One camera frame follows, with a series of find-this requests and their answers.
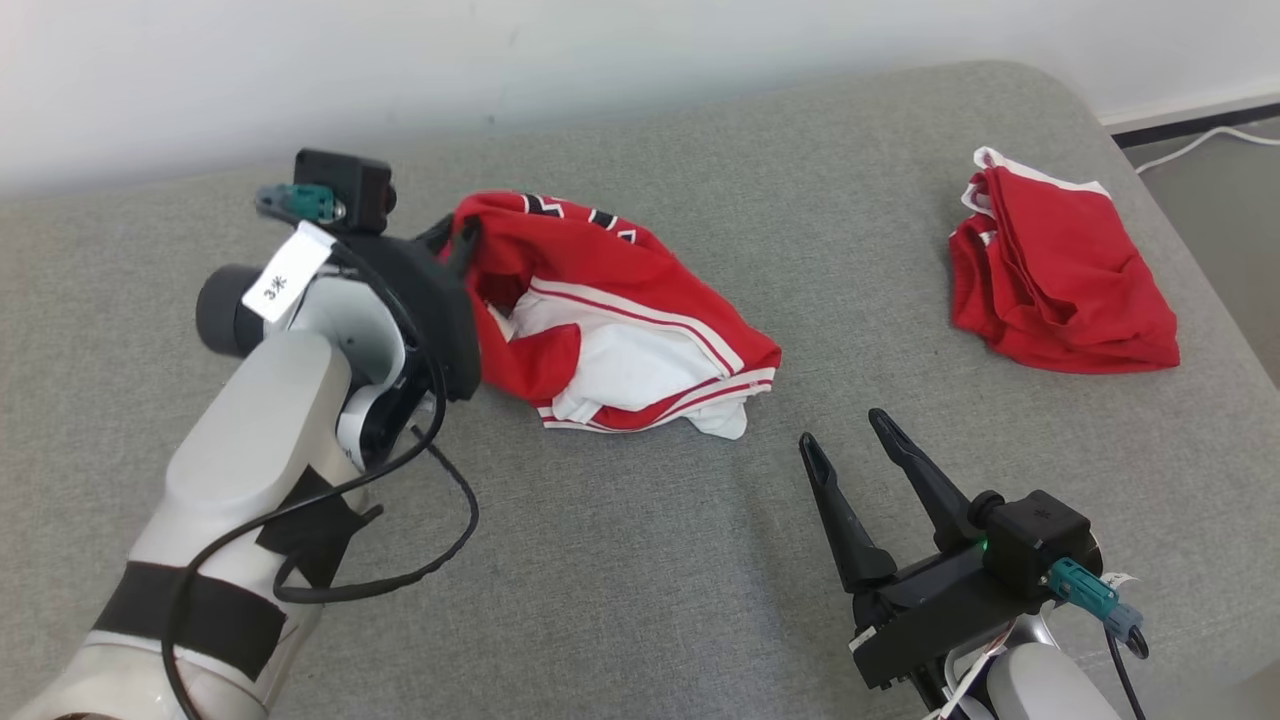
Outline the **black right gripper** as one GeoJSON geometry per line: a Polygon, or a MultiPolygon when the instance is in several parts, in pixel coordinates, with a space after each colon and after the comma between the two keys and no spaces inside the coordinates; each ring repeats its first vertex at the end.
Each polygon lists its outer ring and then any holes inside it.
{"type": "MultiPolygon", "coordinates": [[[[937,550],[946,553],[974,544],[977,529],[968,516],[972,501],[886,410],[873,407],[868,420],[931,519],[937,550]]],[[[893,575],[897,564],[870,539],[814,434],[803,433],[797,450],[841,587],[854,593],[855,628],[876,632],[852,651],[868,688],[888,689],[893,682],[928,673],[950,651],[1024,614],[1038,614],[1050,602],[1051,593],[1042,585],[1023,594],[1002,583],[986,569],[978,544],[893,575]]]]}

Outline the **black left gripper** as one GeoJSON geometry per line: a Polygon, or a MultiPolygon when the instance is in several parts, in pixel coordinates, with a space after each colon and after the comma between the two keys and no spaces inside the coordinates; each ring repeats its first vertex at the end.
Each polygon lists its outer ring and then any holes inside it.
{"type": "Polygon", "coordinates": [[[452,231],[453,217],[444,215],[413,240],[347,234],[346,251],[347,263],[383,301],[401,334],[434,360],[443,374],[444,398],[466,401],[483,374],[474,304],[465,283],[483,223],[463,218],[451,237],[452,231]]]}

